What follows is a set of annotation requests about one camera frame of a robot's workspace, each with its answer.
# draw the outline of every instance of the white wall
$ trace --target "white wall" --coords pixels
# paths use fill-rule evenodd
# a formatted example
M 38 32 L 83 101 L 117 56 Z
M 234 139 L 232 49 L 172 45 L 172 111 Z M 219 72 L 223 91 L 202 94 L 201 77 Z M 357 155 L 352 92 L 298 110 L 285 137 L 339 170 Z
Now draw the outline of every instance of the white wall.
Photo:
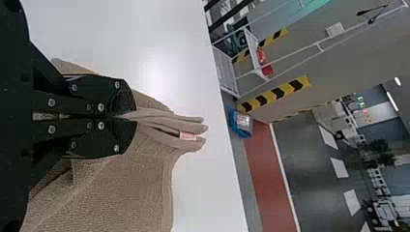
M 398 117 L 397 112 L 389 101 L 376 104 L 370 108 L 367 108 L 366 111 L 368 117 L 363 114 L 362 110 L 356 111 L 354 113 L 354 117 L 359 128 L 381 123 Z

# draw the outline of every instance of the green plant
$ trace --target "green plant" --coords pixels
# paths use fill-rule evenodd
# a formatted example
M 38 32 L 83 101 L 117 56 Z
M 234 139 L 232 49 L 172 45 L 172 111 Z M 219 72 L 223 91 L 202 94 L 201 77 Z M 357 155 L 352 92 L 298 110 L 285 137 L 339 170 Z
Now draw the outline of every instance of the green plant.
M 399 222 L 399 227 L 394 227 L 393 232 L 410 232 L 410 225 Z
M 390 150 L 389 143 L 387 143 L 385 139 L 373 140 L 370 143 L 367 143 L 363 149 L 377 154 L 387 153 Z
M 384 164 L 385 166 L 395 166 L 395 156 L 393 154 L 380 154 L 380 157 L 376 160 L 378 164 Z

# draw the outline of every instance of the metal bolt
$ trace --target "metal bolt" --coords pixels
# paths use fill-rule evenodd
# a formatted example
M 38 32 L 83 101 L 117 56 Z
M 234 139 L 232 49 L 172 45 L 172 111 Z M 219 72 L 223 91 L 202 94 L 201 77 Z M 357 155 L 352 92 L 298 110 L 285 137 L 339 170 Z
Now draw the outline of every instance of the metal bolt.
M 104 109 L 103 103 L 99 103 L 98 108 L 99 108 L 99 112 L 103 112 L 103 109 Z
M 72 90 L 73 92 L 76 92 L 78 90 L 78 87 L 76 86 L 76 84 L 72 84 Z
M 55 131 L 56 131 L 56 128 L 54 126 L 51 125 L 48 127 L 48 133 L 54 134 Z
M 105 124 L 103 122 L 99 122 L 99 129 L 102 131 L 105 128 Z
M 48 106 L 54 107 L 55 106 L 55 100 L 54 99 L 49 99 L 48 100 Z
M 72 149 L 76 148 L 76 142 L 72 142 L 72 144 L 70 145 L 72 147 Z

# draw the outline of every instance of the white table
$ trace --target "white table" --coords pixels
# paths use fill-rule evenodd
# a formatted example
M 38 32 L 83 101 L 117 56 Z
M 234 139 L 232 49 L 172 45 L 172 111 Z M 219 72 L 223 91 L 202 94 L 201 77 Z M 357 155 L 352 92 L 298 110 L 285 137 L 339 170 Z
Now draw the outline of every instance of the white table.
M 174 170 L 174 231 L 248 231 L 201 1 L 22 4 L 48 59 L 123 77 L 177 113 L 205 118 L 207 144 Z

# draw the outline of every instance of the beige knit sweater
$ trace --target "beige knit sweater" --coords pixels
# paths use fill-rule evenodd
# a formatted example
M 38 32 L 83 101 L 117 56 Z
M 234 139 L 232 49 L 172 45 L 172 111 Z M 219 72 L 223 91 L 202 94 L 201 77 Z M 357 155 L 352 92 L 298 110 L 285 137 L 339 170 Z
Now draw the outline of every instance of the beige knit sweater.
M 90 73 L 60 60 L 61 73 Z M 138 106 L 169 109 L 133 92 Z M 31 191 L 21 231 L 150 231 L 172 227 L 171 174 L 186 151 L 137 129 L 124 155 L 60 161 Z

